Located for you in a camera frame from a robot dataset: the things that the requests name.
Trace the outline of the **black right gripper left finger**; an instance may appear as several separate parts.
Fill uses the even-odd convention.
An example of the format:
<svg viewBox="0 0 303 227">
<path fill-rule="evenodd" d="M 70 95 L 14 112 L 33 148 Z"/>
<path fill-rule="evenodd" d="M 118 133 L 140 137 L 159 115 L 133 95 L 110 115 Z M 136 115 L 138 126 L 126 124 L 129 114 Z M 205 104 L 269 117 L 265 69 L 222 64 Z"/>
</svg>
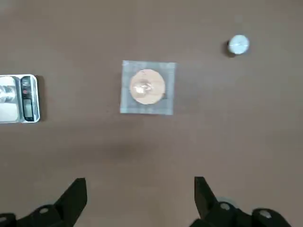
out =
<svg viewBox="0 0 303 227">
<path fill-rule="evenodd" d="M 14 213 L 1 213 L 2 227 L 72 227 L 87 204 L 86 179 L 77 178 L 54 204 L 47 204 L 17 219 Z"/>
</svg>

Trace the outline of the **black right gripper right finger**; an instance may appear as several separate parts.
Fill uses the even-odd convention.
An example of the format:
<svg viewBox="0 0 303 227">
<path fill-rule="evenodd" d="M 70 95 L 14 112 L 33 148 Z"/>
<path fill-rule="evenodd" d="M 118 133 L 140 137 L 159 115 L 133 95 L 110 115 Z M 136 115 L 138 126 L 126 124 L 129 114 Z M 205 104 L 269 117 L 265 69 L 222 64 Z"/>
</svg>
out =
<svg viewBox="0 0 303 227">
<path fill-rule="evenodd" d="M 278 212 L 257 208 L 251 214 L 243 212 L 226 201 L 218 201 L 204 177 L 194 180 L 195 203 L 200 218 L 190 227 L 290 227 Z"/>
</svg>

